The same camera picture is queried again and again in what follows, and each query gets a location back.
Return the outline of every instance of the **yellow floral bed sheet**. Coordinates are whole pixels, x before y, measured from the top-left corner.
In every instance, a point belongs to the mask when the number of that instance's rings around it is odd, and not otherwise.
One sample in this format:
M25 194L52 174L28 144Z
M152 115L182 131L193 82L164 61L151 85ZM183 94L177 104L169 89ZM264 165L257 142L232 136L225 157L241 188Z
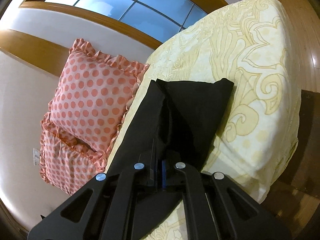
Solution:
M126 116L112 159L150 80L235 83L203 171L221 171L261 203L297 144L301 89L289 18L277 0L243 0L220 8L161 45ZM181 202L146 240L185 240Z

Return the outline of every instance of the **triangular cutout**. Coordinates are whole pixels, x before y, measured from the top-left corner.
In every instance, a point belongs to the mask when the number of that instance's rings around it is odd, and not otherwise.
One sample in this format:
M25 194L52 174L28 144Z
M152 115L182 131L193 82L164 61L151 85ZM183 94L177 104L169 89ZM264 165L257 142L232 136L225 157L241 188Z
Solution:
M238 216L244 221L249 218L255 217L257 215L256 210L245 200L243 199L236 191L231 188L227 189L227 192L233 202L233 205L236 209Z
M87 189L70 205L61 211L61 216L72 222L78 223L93 193L92 189Z

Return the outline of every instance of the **window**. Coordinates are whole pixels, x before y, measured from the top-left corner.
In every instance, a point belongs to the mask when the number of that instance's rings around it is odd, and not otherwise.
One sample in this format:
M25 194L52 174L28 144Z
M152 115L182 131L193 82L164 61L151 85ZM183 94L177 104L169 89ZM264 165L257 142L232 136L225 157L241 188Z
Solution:
M94 11L165 42L207 14L190 0L45 0Z

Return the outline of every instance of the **black pants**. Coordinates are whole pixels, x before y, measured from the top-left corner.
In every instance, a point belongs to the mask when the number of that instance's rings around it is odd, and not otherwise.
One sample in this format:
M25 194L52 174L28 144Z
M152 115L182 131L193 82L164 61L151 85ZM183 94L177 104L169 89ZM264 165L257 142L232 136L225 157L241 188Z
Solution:
M151 81L107 172L120 174L156 151L162 161L172 152L201 170L223 117L233 82ZM161 223L181 200L180 193L158 192L140 197L134 214L133 239L141 239Z

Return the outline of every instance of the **white outlet plate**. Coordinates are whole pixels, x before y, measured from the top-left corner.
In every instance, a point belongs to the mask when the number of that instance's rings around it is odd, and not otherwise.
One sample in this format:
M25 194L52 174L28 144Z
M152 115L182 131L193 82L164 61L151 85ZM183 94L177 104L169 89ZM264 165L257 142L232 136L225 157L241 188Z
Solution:
M35 148L33 148L33 164L34 166L37 166L40 164L40 151Z

